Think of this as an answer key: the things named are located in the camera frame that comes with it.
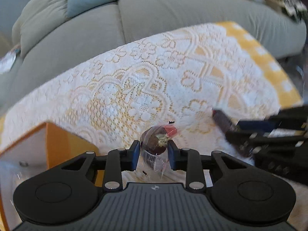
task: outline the white lace tablecloth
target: white lace tablecloth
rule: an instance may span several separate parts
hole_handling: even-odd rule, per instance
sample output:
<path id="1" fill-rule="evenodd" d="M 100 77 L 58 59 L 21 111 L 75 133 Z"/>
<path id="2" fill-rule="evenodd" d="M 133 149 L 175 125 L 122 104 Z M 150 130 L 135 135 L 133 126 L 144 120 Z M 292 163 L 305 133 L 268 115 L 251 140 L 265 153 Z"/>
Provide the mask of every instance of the white lace tablecloth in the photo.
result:
<path id="1" fill-rule="evenodd" d="M 106 154 L 128 148 L 150 122 L 175 121 L 185 126 L 175 138 L 178 147 L 237 157 L 212 121 L 213 107 L 237 120 L 263 118 L 299 103 L 279 64 L 245 30 L 232 22 L 202 24 L 118 47 L 35 89 L 0 121 L 0 149 L 51 121 Z M 148 180 L 140 168 L 123 178 Z M 162 181 L 184 182 L 184 173 L 167 173 Z M 308 195 L 302 186 L 295 190 L 301 199 L 290 221 L 302 230 Z"/>

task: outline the gray sofa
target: gray sofa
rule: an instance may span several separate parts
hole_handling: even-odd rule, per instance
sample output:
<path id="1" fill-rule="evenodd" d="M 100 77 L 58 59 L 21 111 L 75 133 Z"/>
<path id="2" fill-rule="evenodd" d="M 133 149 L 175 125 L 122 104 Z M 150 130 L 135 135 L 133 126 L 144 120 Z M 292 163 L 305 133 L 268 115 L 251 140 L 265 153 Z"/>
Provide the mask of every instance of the gray sofa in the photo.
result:
<path id="1" fill-rule="evenodd" d="M 12 70 L 0 75 L 0 115 L 96 55 L 153 34 L 219 21 L 237 22 L 277 59 L 301 52 L 306 40 L 305 23 L 251 0 L 118 0 L 67 19 L 18 57 Z M 22 37 L 18 25 L 14 30 L 13 44 Z"/>

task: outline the plastic bag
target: plastic bag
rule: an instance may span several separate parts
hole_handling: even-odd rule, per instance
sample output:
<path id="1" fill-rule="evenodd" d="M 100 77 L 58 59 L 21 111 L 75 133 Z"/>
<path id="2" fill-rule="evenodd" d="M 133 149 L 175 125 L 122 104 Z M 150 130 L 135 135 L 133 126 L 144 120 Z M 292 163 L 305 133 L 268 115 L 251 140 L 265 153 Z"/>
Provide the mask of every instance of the plastic bag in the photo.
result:
<path id="1" fill-rule="evenodd" d="M 147 166 L 144 170 L 150 169 L 163 176 L 168 165 L 167 142 L 178 132 L 174 124 L 164 124 L 154 125 L 141 135 L 141 156 Z"/>
<path id="2" fill-rule="evenodd" d="M 0 58 L 0 74 L 9 72 L 15 62 L 16 56 L 20 53 L 20 44 L 16 45 L 4 57 Z"/>
<path id="3" fill-rule="evenodd" d="M 13 193 L 15 189 L 25 180 L 46 171 L 45 166 L 32 166 L 27 162 L 16 163 L 0 159 L 0 192 L 6 222 L 10 230 L 21 223 L 21 219 L 13 204 Z"/>

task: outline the dark object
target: dark object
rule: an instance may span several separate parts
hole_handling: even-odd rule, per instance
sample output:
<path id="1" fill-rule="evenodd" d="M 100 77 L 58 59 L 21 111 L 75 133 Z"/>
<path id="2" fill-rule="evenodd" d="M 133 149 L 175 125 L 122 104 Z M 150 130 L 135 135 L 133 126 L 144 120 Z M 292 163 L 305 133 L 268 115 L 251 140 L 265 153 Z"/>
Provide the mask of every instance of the dark object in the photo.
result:
<path id="1" fill-rule="evenodd" d="M 107 156 L 87 152 L 23 182 L 13 195 L 23 221 L 15 231 L 295 231 L 286 222 L 295 204 L 292 187 L 221 151 L 203 156 L 170 140 L 171 168 L 186 171 L 186 187 L 128 183 L 123 189 L 121 171 L 135 170 L 139 150 L 134 141 Z M 203 169 L 213 187 L 206 187 Z M 97 170 L 105 170 L 102 187 L 93 184 Z"/>
<path id="2" fill-rule="evenodd" d="M 253 157 L 255 166 L 308 185 L 308 106 L 280 110 L 263 121 L 239 121 L 234 125 L 221 110 L 213 119 L 226 139 L 244 157 Z M 268 137 L 274 129 L 303 131 L 303 135 Z"/>
<path id="3" fill-rule="evenodd" d="M 155 125 L 143 132 L 140 138 L 141 148 L 154 156 L 159 156 L 167 149 L 167 141 L 177 133 L 170 124 Z"/>

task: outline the orange box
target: orange box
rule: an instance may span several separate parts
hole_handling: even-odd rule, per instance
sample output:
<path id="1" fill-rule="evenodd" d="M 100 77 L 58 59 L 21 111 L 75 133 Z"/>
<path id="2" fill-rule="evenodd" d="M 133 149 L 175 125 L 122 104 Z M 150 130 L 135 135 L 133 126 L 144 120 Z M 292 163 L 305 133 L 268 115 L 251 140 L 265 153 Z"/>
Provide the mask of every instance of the orange box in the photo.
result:
<path id="1" fill-rule="evenodd" d="M 10 231 L 21 220 L 13 205 L 16 187 L 43 171 L 86 151 L 98 148 L 81 137 L 51 122 L 35 127 L 0 153 L 0 230 Z M 96 185 L 102 184 L 103 171 L 98 171 Z"/>

